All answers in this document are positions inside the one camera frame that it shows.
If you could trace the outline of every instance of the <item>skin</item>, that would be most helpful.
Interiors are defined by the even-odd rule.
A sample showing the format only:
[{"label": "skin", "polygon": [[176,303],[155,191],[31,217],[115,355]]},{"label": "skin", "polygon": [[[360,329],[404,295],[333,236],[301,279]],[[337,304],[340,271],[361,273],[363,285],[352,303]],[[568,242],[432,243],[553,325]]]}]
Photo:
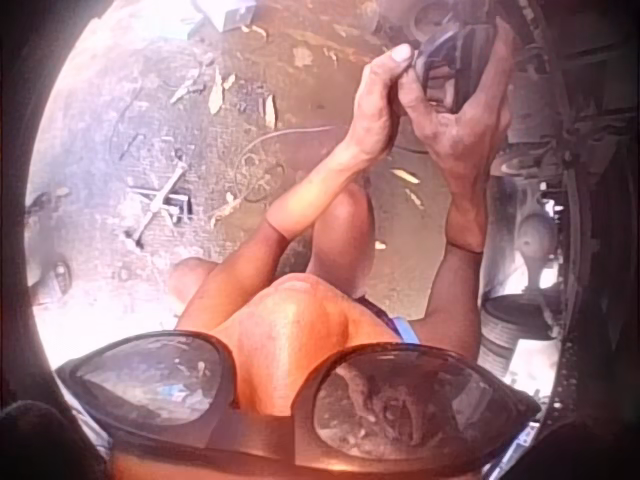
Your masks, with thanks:
[{"label": "skin", "polygon": [[[513,44],[513,32],[500,21],[480,86],[457,115],[427,100],[410,67],[408,45],[376,58],[364,69],[344,140],[271,205],[253,236],[220,264],[187,259],[174,268],[170,293],[184,309],[177,328],[214,335],[231,349],[241,409],[289,415],[307,374],[327,356],[354,345],[401,341],[352,298],[363,293],[374,255],[371,203],[354,180],[390,151],[402,110],[452,197],[444,257],[425,314],[412,326],[422,343],[476,360],[486,184],[509,124]],[[307,273],[273,282],[289,243],[310,227]],[[127,480],[237,478],[134,458],[117,445],[113,470]]]}]

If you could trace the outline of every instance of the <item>sunglasses frame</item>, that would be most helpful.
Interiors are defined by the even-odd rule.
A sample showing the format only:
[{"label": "sunglasses frame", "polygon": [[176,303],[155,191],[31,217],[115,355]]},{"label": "sunglasses frame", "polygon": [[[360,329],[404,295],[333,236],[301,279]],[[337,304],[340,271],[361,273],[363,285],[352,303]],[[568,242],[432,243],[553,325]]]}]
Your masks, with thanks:
[{"label": "sunglasses frame", "polygon": [[[82,379],[78,369],[118,347],[139,340],[167,337],[191,337],[208,343],[219,355],[221,377],[216,394],[207,410],[198,418],[181,425],[153,425],[132,419],[119,419],[104,414]],[[433,458],[376,460],[355,457],[338,450],[316,433],[314,428],[314,399],[324,381],[335,368],[349,357],[377,352],[428,352],[443,360],[453,361],[473,371],[513,407],[512,418],[503,424],[513,425],[503,441],[483,448],[455,464],[434,465]],[[86,412],[111,435],[121,451],[133,451],[144,456],[159,457],[165,462],[189,462],[215,467],[220,471],[243,475],[271,475],[292,468],[345,472],[349,478],[364,474],[370,478],[384,478],[403,473],[403,478],[425,476],[453,476],[482,468],[500,451],[511,444],[539,411],[539,405],[528,395],[509,387],[482,367],[471,364],[461,356],[435,347],[404,343],[374,343],[350,347],[321,362],[305,379],[291,404],[291,416],[259,415],[239,410],[236,391],[236,366],[230,349],[216,337],[200,332],[160,331],[128,337],[94,352],[71,360],[56,370],[62,383],[77,398]]]}]

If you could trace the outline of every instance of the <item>man's right hand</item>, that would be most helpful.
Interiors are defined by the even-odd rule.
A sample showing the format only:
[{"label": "man's right hand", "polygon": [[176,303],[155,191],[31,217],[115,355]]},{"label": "man's right hand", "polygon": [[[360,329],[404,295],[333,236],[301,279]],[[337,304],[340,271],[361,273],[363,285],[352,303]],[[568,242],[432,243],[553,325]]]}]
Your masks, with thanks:
[{"label": "man's right hand", "polygon": [[489,167],[509,126],[507,87],[515,36],[502,20],[475,94],[460,113],[438,113],[413,69],[398,81],[398,97],[413,129],[442,170],[454,202],[484,198]]}]

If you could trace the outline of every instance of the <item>black sunglasses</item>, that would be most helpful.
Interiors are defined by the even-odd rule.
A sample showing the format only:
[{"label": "black sunglasses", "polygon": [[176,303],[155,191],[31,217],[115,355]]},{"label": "black sunglasses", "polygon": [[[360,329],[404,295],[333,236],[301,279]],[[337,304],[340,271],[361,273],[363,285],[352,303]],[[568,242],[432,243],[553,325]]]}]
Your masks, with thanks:
[{"label": "black sunglasses", "polygon": [[459,475],[484,466],[540,411],[452,352],[401,343],[330,356],[289,417],[239,410],[231,351],[202,333],[126,338],[57,374],[118,449],[245,475]]}]

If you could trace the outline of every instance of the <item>dirt floor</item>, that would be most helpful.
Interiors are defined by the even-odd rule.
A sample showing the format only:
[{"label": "dirt floor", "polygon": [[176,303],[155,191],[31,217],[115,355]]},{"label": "dirt floor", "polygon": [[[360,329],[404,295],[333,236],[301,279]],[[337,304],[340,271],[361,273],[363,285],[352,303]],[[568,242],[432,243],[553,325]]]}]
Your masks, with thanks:
[{"label": "dirt floor", "polygon": [[[254,24],[266,38],[260,30],[218,33],[206,20],[189,39],[167,38],[151,20],[157,5],[116,2],[90,24],[42,119],[26,200],[50,192],[55,208],[31,235],[46,235],[40,243],[67,261],[73,278],[62,300],[35,308],[52,366],[124,336],[172,328],[171,265],[194,255],[220,261],[246,238],[269,203],[344,134],[362,67],[388,47],[367,33],[361,0],[261,2]],[[223,80],[235,74],[235,82],[212,115],[216,69]],[[170,103],[196,73],[198,91]],[[271,131],[269,95],[276,131],[335,128],[270,138],[239,158]],[[398,143],[418,146],[407,125]],[[178,225],[157,216],[143,253],[132,252],[122,234],[140,224],[148,204],[130,187],[161,188],[180,158],[189,170],[176,192],[190,196],[192,215]],[[212,228],[212,213],[256,183]],[[370,193],[376,238],[386,249],[376,253],[367,296],[391,315],[420,317],[444,247],[449,194],[428,157],[397,150],[370,172]],[[295,242],[281,273],[303,270],[309,246],[308,238]],[[41,252],[27,248],[27,255]]]}]

